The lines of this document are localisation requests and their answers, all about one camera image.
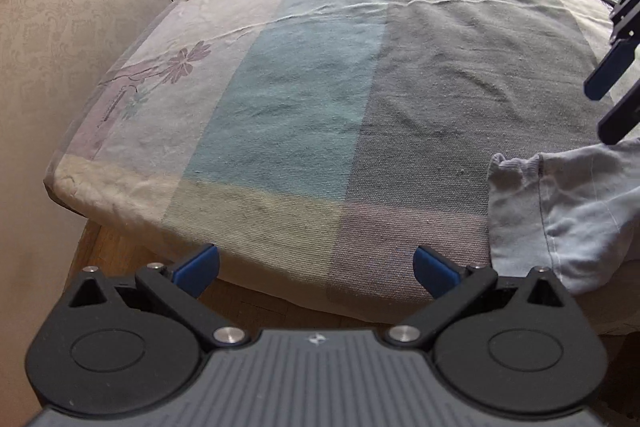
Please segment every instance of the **wooden floor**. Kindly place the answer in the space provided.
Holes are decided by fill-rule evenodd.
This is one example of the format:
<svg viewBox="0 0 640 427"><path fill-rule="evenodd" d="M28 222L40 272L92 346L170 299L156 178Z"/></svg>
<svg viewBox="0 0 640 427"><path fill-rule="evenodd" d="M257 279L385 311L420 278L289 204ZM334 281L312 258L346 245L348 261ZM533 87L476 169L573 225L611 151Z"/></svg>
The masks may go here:
<svg viewBox="0 0 640 427"><path fill-rule="evenodd" d="M69 279L84 266L100 267L108 276L126 275L153 261L170 264L114 230L88 222ZM260 328L358 328L375 325L295 306L220 280L214 281L200 300L253 336ZM602 337L609 353L609 372L596 411L615 427L640 426L640 332L626 337Z"/></svg>
<svg viewBox="0 0 640 427"><path fill-rule="evenodd" d="M127 275L153 261L171 264L114 230L89 221L78 244L69 277L89 265L100 267L108 276ZM301 308L283 299L221 280L214 281L200 301L252 335L260 328L388 327Z"/></svg>

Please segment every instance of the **purple flower print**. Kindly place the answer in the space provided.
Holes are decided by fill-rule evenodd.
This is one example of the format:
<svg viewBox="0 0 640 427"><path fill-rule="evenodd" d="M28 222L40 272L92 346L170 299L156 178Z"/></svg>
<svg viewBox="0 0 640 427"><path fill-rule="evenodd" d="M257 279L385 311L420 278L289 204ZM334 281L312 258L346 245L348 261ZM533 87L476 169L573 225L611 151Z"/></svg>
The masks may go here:
<svg viewBox="0 0 640 427"><path fill-rule="evenodd" d="M187 76L193 71L193 66L190 62L196 62L202 60L204 57L210 54L209 51L211 44L206 44L204 41L198 42L191 51L187 48L182 48L178 54L169 59L168 67L161 73L166 76L162 79L162 84L170 82L175 84L183 76Z"/></svg>

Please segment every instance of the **gray ribbed panel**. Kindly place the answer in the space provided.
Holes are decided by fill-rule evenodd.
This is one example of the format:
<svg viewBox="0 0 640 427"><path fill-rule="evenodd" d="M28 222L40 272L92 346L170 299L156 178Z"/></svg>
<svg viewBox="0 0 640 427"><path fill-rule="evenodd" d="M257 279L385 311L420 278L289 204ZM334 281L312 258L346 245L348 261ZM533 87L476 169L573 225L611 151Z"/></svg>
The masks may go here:
<svg viewBox="0 0 640 427"><path fill-rule="evenodd" d="M265 331L253 346L215 353L185 393L151 412L111 421L46 411L33 427L507 427L444 389L416 352L371 331ZM590 413L536 427L597 427Z"/></svg>

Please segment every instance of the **bed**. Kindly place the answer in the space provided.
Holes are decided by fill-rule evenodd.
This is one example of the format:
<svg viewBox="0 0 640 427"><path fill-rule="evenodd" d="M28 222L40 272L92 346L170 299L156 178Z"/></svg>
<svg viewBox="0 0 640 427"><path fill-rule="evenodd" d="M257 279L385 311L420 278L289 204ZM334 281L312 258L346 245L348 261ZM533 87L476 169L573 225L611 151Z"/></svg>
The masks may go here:
<svg viewBox="0 0 640 427"><path fill-rule="evenodd" d="M494 153L596 142L623 89L582 94L611 3L177 0L100 80L45 184L165 258L215 243L223 280L396 322L430 299L417 245L490 262ZM593 299L600 331L640 325Z"/></svg>

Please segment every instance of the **metal screw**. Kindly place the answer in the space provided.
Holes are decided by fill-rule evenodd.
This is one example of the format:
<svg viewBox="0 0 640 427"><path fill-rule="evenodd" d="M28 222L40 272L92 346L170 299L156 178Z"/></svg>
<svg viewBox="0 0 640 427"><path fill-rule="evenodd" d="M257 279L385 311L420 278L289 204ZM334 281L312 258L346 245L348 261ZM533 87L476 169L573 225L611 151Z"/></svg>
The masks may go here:
<svg viewBox="0 0 640 427"><path fill-rule="evenodd" d="M420 337L420 330L413 326L394 326L389 328L389 336L398 342L413 342Z"/></svg>
<svg viewBox="0 0 640 427"><path fill-rule="evenodd" d="M213 338L224 344L237 344L244 340L246 334L240 328L226 326L213 332Z"/></svg>

